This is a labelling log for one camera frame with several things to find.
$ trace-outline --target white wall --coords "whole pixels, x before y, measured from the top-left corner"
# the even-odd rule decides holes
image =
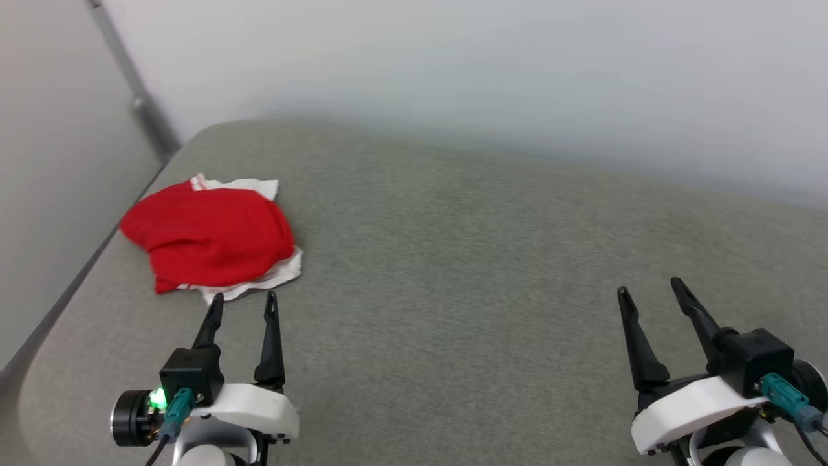
[[[0,369],[160,166],[86,8],[0,2]]]
[[[825,205],[824,0],[104,0],[182,140],[284,114]]]

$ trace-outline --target gray cushion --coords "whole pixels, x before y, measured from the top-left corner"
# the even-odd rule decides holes
[[[720,324],[765,327],[828,368],[823,211],[298,123],[207,129],[151,192],[198,172],[282,180],[306,251],[278,292],[301,435],[275,464],[667,464],[630,438],[615,290],[630,288],[673,375],[690,375],[704,358],[673,275]],[[152,282],[115,235],[37,354],[19,412],[45,464],[151,453],[115,446],[113,403],[157,386],[205,312],[198,293],[156,296]],[[264,300],[225,307],[228,381],[252,380]],[[793,463],[811,461],[777,430]]]

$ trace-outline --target green led light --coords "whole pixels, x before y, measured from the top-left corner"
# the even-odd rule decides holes
[[[150,406],[157,410],[166,411],[166,396],[163,388],[158,387],[150,393]]]

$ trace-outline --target cable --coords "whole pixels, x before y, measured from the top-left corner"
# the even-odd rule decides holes
[[[814,422],[814,429],[816,429],[820,434],[823,434],[825,437],[828,437],[828,429],[818,422]]]
[[[805,431],[802,430],[802,427],[796,422],[793,423],[793,426],[797,428],[797,434],[799,434],[799,438],[802,439],[802,443],[805,444],[805,448],[807,448],[808,451],[811,452],[812,455],[814,455],[816,461],[819,461],[822,466],[828,466],[828,461],[822,458],[819,452],[816,451],[816,448],[814,448],[814,444],[811,443],[811,439],[808,438],[808,434],[806,434]]]
[[[152,456],[147,460],[147,464],[145,464],[144,466],[152,466],[152,464],[155,463],[155,460],[158,459],[158,455],[161,454],[161,450],[164,449],[167,442],[169,442],[169,441],[170,441],[170,436],[169,435],[164,435],[163,437],[161,437],[161,441],[158,442],[158,446],[156,447],[156,450],[154,452],[152,452]]]

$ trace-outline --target teal cable connector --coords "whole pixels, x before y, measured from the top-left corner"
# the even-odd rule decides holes
[[[190,417],[190,413],[195,407],[195,395],[189,388],[182,388],[176,392],[172,397],[172,402],[167,407],[164,414],[164,423],[158,430],[158,438],[162,439],[165,435],[174,442],[181,433],[181,426],[184,421]]]
[[[779,374],[771,372],[762,377],[761,392],[765,398],[788,413],[806,432],[822,425],[822,413],[808,404],[808,397]]]

